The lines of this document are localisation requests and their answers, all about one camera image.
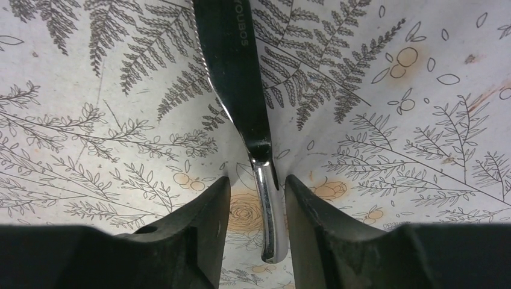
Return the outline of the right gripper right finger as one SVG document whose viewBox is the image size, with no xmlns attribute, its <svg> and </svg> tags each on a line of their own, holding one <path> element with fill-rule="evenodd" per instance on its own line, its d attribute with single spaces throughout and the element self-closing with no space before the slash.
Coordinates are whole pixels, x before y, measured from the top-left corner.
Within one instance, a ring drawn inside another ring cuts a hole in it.
<svg viewBox="0 0 511 289">
<path fill-rule="evenodd" d="M 509 288 L 510 225 L 408 223 L 386 232 L 296 176 L 285 201 L 296 288 Z"/>
</svg>

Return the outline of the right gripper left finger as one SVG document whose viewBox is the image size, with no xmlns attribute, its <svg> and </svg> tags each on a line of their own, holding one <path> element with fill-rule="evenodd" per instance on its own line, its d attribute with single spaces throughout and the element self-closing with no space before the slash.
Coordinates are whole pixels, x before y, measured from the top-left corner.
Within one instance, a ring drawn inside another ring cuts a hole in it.
<svg viewBox="0 0 511 289">
<path fill-rule="evenodd" d="M 2 288 L 218 288 L 230 207 L 221 177 L 131 234 L 1 226 Z"/>
</svg>

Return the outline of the silver table knife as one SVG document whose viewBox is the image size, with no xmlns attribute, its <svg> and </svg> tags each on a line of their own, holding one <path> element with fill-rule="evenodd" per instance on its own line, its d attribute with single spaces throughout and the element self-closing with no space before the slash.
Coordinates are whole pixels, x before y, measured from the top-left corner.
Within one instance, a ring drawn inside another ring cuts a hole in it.
<svg viewBox="0 0 511 289">
<path fill-rule="evenodd" d="M 283 201 L 249 1 L 193 1 L 195 31 L 208 81 L 246 147 L 263 218 L 261 259 L 288 252 Z"/>
</svg>

